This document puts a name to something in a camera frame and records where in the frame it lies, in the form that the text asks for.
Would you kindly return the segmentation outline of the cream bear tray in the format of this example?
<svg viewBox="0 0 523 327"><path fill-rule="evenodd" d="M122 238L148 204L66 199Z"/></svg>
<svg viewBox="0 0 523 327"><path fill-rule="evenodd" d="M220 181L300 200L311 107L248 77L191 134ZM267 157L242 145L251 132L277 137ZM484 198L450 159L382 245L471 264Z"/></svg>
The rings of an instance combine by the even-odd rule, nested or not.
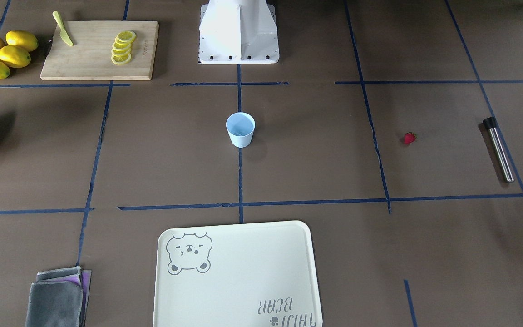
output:
<svg viewBox="0 0 523 327"><path fill-rule="evenodd" d="M171 228L158 238L154 327L321 327L302 221Z"/></svg>

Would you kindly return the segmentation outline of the grey folded cloth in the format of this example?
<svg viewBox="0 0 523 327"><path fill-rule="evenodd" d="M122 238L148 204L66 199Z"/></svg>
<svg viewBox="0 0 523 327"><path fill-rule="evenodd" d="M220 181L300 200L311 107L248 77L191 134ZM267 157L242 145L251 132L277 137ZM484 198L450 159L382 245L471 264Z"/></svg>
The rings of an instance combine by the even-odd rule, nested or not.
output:
<svg viewBox="0 0 523 327"><path fill-rule="evenodd" d="M31 284L27 327L84 327L91 270L79 266L38 272Z"/></svg>

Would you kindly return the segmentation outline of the steel muddler black tip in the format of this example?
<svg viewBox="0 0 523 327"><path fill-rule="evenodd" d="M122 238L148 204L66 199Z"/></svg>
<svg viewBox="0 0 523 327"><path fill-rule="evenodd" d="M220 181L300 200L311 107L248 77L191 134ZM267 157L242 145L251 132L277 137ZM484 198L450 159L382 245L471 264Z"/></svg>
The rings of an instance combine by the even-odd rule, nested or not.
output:
<svg viewBox="0 0 523 327"><path fill-rule="evenodd" d="M510 162L506 155L506 149L503 144L502 133L500 132L500 128L498 126L496 118L495 117L485 118L482 123L485 126L486 131L488 132L488 136L490 137L490 141L492 143L492 147L494 149L496 159L498 160L498 164L502 171L503 180L506 183L515 182L515 178L512 173L512 170L511 170Z"/></svg>

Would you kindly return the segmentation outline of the bamboo cutting board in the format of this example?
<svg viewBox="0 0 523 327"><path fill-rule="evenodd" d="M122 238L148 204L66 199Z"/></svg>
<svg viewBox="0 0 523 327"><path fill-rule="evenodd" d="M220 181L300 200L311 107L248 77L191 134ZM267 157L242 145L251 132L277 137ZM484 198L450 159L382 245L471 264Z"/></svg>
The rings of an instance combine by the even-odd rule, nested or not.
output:
<svg viewBox="0 0 523 327"><path fill-rule="evenodd" d="M65 21L73 46L64 43L56 27L41 79L48 81L151 80L158 40L157 21ZM132 60L111 61L111 49L121 31L132 30Z"/></svg>

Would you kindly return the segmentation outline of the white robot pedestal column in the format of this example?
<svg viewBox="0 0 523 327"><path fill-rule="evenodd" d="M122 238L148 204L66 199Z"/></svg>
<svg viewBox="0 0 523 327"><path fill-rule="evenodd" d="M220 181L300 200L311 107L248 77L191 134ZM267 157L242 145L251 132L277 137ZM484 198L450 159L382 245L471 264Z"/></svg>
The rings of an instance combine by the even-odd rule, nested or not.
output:
<svg viewBox="0 0 523 327"><path fill-rule="evenodd" d="M265 0L210 0L201 6L198 62L276 64L276 11Z"/></svg>

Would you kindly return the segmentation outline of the lemon slices row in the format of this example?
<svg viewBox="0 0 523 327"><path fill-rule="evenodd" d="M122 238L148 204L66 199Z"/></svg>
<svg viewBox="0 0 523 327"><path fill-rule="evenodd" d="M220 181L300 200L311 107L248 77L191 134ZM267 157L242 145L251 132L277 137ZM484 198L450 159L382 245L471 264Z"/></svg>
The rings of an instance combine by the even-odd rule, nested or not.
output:
<svg viewBox="0 0 523 327"><path fill-rule="evenodd" d="M128 64L132 60L133 42L137 34L133 30L120 31L112 44L111 62L115 65Z"/></svg>

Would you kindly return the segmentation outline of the yellow-green plastic knife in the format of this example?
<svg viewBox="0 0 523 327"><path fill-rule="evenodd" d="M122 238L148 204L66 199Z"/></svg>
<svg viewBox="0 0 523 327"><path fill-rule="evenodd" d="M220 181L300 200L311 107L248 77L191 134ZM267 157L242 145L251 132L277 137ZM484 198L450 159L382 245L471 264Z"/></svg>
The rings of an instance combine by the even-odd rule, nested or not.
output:
<svg viewBox="0 0 523 327"><path fill-rule="evenodd" d="M53 11L52 16L56 21L57 26L59 27L59 35L62 41L68 46L73 46L74 43L71 40L70 35L68 34L66 25L64 24L64 19L62 18L61 14L55 10Z"/></svg>

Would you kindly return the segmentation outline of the red strawberry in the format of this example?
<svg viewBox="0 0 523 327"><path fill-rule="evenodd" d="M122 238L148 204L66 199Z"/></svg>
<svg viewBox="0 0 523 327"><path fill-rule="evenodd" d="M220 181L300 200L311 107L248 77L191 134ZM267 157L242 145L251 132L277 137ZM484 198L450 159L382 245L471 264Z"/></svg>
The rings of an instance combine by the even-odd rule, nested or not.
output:
<svg viewBox="0 0 523 327"><path fill-rule="evenodd" d="M413 132L408 132L408 133L405 133L404 136L403 136L403 143L405 145L409 145L409 144L412 144L413 142L415 142L417 139L417 135Z"/></svg>

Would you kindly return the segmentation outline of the light blue cup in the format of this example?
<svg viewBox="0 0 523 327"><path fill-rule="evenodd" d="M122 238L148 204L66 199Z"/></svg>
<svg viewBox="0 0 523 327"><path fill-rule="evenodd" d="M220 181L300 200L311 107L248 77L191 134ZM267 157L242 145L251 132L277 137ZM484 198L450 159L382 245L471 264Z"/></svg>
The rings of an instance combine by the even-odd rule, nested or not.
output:
<svg viewBox="0 0 523 327"><path fill-rule="evenodd" d="M228 136L237 148L244 148L251 143L255 126L253 116L245 112L231 114L226 120Z"/></svg>

